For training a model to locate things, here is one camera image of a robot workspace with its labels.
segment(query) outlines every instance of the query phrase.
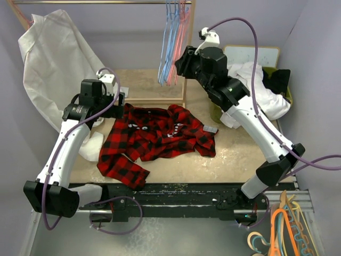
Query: whiteboard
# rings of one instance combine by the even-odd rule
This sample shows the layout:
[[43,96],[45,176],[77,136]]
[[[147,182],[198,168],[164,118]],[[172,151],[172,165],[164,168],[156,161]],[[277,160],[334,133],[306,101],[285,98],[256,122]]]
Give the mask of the whiteboard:
[[[258,47],[257,62],[262,67],[273,67],[277,65],[279,57],[278,47]],[[226,45],[224,54],[228,57],[228,65],[254,61],[255,47],[243,45]]]

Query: metal rod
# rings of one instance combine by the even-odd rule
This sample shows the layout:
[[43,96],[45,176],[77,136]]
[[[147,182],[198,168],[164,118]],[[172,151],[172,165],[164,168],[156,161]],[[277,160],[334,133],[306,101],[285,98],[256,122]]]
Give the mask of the metal rod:
[[166,4],[166,1],[13,1],[13,4]]

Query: laundry basket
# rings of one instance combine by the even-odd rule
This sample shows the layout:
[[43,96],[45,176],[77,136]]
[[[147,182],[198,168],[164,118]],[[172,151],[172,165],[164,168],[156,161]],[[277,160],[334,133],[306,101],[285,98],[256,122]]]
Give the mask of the laundry basket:
[[[271,77],[272,73],[274,73],[277,69],[273,67],[263,67],[264,71],[268,74],[269,78]],[[290,105],[293,105],[293,98],[291,96],[290,89],[288,87],[287,92],[285,95],[283,95],[289,102]],[[216,123],[221,123],[220,118],[222,116],[222,110],[219,106],[214,104],[213,102],[210,102],[209,104],[209,114],[211,116],[211,119],[215,121]]]

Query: orange hanger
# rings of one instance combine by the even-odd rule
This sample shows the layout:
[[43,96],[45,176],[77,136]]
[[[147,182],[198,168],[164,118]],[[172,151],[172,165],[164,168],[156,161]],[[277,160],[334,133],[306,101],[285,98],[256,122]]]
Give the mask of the orange hanger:
[[275,220],[276,220],[276,216],[279,213],[283,214],[283,217],[284,217],[287,229],[288,229],[288,233],[289,233],[289,236],[290,236],[291,244],[292,244],[294,252],[295,252],[295,256],[299,256],[299,252],[298,252],[298,249],[297,249],[297,246],[296,246],[296,242],[295,242],[295,239],[294,239],[293,231],[291,230],[291,226],[290,226],[290,222],[289,222],[289,219],[288,219],[288,216],[287,216],[287,212],[284,209],[277,209],[273,213],[273,216],[271,216],[271,241],[270,241],[271,245],[270,245],[270,253],[269,253],[269,255],[270,256],[281,255],[281,252],[280,252],[279,248],[275,247]]

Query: black cloth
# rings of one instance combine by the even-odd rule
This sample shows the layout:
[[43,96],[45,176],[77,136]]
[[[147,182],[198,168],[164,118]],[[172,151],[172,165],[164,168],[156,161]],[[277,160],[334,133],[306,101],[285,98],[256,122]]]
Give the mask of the black cloth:
[[272,73],[271,77],[263,69],[263,84],[264,87],[270,89],[275,94],[285,94],[288,90],[290,70],[279,69]]

